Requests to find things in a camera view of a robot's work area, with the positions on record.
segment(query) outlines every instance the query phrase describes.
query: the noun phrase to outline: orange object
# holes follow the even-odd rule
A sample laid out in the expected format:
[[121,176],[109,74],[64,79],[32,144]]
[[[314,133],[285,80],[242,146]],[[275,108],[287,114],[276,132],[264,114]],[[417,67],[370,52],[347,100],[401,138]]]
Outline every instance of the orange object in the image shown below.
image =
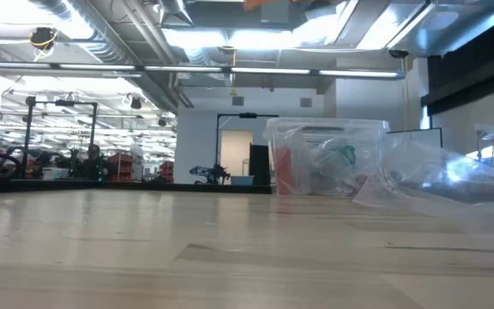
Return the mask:
[[275,151],[275,185],[279,195],[291,195],[293,185],[291,150],[288,147]]
[[247,10],[254,9],[256,7],[261,6],[263,3],[269,3],[274,0],[244,0],[245,2],[245,8]]

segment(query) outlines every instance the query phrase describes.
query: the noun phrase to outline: wooden table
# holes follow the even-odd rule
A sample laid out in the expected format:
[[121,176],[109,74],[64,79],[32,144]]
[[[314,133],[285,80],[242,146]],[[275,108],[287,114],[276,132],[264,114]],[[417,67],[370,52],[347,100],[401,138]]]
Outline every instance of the wooden table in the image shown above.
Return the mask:
[[0,308],[494,308],[494,221],[348,201],[0,194]]

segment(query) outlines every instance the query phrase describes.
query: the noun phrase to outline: clear plastic bag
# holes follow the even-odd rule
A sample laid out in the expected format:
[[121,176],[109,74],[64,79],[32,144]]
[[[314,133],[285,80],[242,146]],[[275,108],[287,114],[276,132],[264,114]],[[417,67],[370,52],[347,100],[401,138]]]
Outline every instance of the clear plastic bag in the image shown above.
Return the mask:
[[494,167],[447,149],[405,141],[382,160],[354,202],[424,211],[494,205]]

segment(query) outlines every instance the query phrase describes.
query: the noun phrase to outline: industrial ceiling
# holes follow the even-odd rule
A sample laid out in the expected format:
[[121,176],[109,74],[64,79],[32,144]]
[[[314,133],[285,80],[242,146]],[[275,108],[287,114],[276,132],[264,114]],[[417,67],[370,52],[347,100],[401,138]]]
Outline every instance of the industrial ceiling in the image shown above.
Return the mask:
[[[489,0],[274,0],[260,6],[250,0],[0,0],[0,61],[371,72],[401,69],[401,61],[389,55],[391,49],[407,51],[408,59],[443,55],[493,26],[494,1]],[[54,33],[50,51],[32,45],[31,33],[39,27]],[[136,73],[0,68],[0,84],[10,83],[1,86],[2,112],[7,113],[3,122],[20,124],[28,95],[97,100],[100,113],[111,115],[101,120],[107,129],[149,130],[159,118],[167,120],[166,127],[154,130],[154,139],[167,138],[172,150],[173,113],[180,106],[193,107],[183,87],[316,88],[322,93],[334,79]],[[128,106],[132,97],[142,98],[141,110]],[[49,111],[39,107],[36,112]],[[147,116],[133,118],[135,114]],[[57,121],[37,118],[39,125]],[[76,120],[62,121],[73,127]]]

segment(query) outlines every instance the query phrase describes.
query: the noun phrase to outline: red object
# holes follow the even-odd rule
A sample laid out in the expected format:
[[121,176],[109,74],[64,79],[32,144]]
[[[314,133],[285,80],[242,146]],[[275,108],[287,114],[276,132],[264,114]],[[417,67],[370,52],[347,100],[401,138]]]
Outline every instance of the red object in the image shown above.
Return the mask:
[[288,147],[278,148],[275,151],[275,185],[278,194],[291,195],[293,185],[291,150]]
[[117,153],[108,160],[114,163],[117,167],[117,174],[111,178],[113,182],[131,182],[133,181],[133,161],[135,158],[132,155]]

